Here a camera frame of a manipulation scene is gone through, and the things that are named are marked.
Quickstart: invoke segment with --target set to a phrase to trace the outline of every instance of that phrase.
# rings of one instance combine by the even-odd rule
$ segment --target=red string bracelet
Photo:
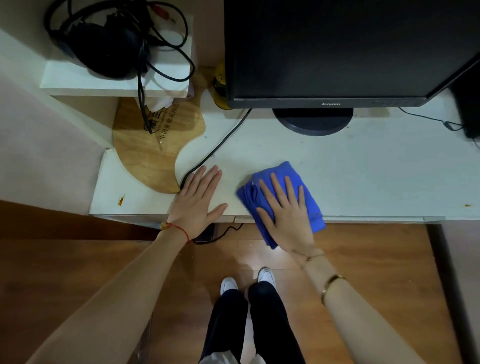
[[[180,226],[178,225],[175,225],[175,224],[172,224],[171,222],[162,222],[160,224],[160,230],[166,230],[168,229],[169,227],[173,226],[174,228],[177,228],[179,230],[182,230],[183,233],[187,236],[187,243],[190,241],[190,237],[188,236],[188,233],[185,231],[185,229],[181,228]]]

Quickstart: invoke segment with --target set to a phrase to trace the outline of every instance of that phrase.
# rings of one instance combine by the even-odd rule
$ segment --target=person
[[[128,361],[150,319],[165,277],[187,242],[186,235],[198,236],[227,208],[227,204],[221,204],[208,212],[222,171],[217,166],[206,174],[205,171],[202,166],[191,174],[172,204],[168,222],[184,231],[174,227],[161,231],[148,248],[63,322],[28,363],[120,364]],[[314,245],[302,186],[297,199],[288,177],[285,178],[287,193],[274,174],[271,179],[276,197],[263,182],[260,187],[275,221],[262,209],[258,209],[260,217],[279,247],[291,254],[311,279],[353,361],[358,364],[424,363],[348,281],[337,274],[322,250]],[[265,268],[248,290],[257,351],[253,362],[305,363],[275,286],[272,271]],[[248,303],[237,290],[235,281],[225,278],[208,324],[200,363],[240,362],[247,310]]]

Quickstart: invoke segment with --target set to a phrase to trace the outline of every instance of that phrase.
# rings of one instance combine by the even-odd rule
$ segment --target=black pants
[[[305,363],[288,323],[287,312],[274,286],[262,281],[248,290],[253,341],[266,364]],[[248,302],[237,290],[225,291],[215,303],[208,323],[202,360],[230,350],[240,363]]]

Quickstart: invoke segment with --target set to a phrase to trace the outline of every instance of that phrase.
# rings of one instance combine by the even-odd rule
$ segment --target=wooden floor
[[[427,363],[461,363],[424,226],[331,224],[315,241]],[[0,363],[24,363],[146,245],[0,241]],[[253,224],[229,231],[215,244],[188,244],[181,251],[154,311],[149,363],[197,363],[223,277],[232,275],[245,289],[263,266],[275,270],[277,290],[306,362],[351,363],[304,273],[285,253],[271,251]],[[253,354],[248,320],[242,362]]]

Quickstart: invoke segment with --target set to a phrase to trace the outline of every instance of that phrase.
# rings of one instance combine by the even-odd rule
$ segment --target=white sneaker
[[[220,285],[220,296],[223,294],[223,292],[228,291],[228,290],[238,290],[239,287],[237,286],[237,283],[232,277],[225,277],[223,278],[222,284]]]
[[[270,283],[276,289],[275,276],[273,275],[273,272],[270,268],[263,267],[258,272],[257,282],[262,282],[262,281],[266,281]]]

